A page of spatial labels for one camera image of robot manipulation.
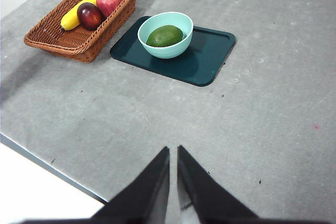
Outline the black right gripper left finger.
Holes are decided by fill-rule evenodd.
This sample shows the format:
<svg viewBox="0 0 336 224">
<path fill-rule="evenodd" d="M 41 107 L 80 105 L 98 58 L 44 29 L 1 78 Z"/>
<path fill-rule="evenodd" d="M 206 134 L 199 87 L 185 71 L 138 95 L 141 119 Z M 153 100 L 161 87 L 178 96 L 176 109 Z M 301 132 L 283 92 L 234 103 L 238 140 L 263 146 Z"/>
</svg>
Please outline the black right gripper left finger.
<svg viewBox="0 0 336 224">
<path fill-rule="evenodd" d="M 21 223 L 165 223 L 170 187 L 170 151 L 164 147 L 126 188 L 92 217 L 28 219 Z"/>
</svg>

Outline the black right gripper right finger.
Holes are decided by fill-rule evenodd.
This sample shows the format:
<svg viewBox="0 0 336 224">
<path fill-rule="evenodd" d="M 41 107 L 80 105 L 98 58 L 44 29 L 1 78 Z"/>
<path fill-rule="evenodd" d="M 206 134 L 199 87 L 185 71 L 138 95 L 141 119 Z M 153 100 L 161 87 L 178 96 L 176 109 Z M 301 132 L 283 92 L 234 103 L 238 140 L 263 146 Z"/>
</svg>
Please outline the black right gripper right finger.
<svg viewBox="0 0 336 224">
<path fill-rule="evenodd" d="M 323 220 L 261 218 L 218 184 L 182 146 L 177 148 L 177 177 L 200 223 L 326 223 Z"/>
</svg>

